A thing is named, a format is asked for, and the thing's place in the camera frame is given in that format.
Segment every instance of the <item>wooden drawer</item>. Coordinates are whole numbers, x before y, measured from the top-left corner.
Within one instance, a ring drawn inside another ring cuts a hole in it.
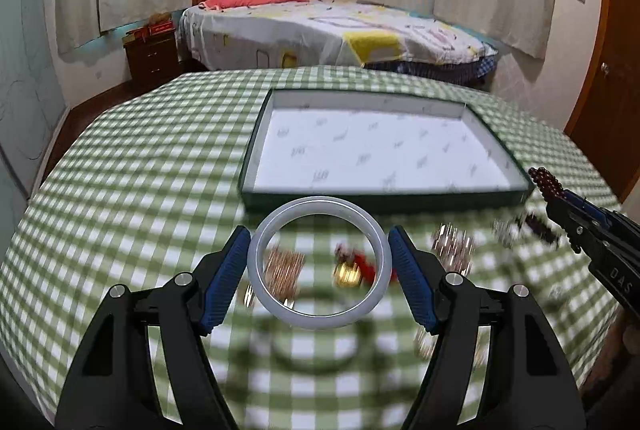
[[[127,60],[132,79],[140,84],[168,81],[180,75],[178,51],[171,34],[161,41],[127,45]]]

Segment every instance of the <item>red box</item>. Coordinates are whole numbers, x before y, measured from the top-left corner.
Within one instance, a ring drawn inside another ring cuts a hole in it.
[[[150,35],[159,35],[160,33],[166,33],[172,30],[174,30],[174,23],[171,20],[149,26]]]
[[[148,26],[142,26],[138,29],[132,29],[131,31],[127,31],[128,35],[133,35],[136,40],[143,39],[145,40],[149,36],[149,28]]]

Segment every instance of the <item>baseboard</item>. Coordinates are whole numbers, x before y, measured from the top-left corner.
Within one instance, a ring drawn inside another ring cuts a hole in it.
[[[37,193],[38,190],[40,190],[40,185],[42,184],[42,178],[44,177],[44,171],[47,167],[47,162],[49,162],[49,157],[51,156],[53,147],[56,144],[56,140],[60,135],[62,126],[65,124],[66,117],[69,115],[70,111],[71,111],[71,107],[68,106],[65,109],[65,111],[62,113],[62,116],[60,116],[60,120],[58,121],[58,124],[56,125],[56,128],[53,131],[53,135],[51,136],[51,139],[49,140],[49,145],[47,146],[47,151],[44,153],[44,157],[40,162],[40,167],[38,168],[38,173],[36,174],[36,180],[33,182],[33,188],[31,189],[31,194],[29,196],[30,199]]]

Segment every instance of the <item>metal screw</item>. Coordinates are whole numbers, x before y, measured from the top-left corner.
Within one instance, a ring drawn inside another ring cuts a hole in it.
[[[191,273],[180,273],[180,275],[174,278],[174,282],[181,286],[189,285],[192,280],[193,276],[191,276]]]
[[[118,284],[109,289],[109,296],[111,298],[120,298],[122,295],[124,295],[125,291],[126,289],[124,289],[124,286]]]
[[[444,280],[446,280],[447,283],[453,286],[460,285],[463,282],[462,275],[459,275],[458,273],[447,273],[446,277],[444,277]]]
[[[526,298],[529,296],[529,288],[522,284],[517,284],[513,286],[513,292],[516,293],[520,298]]]

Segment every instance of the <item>nightstand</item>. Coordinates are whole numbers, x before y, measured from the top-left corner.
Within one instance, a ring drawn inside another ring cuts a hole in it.
[[[175,29],[124,45],[135,84],[160,86],[182,73],[175,45]]]

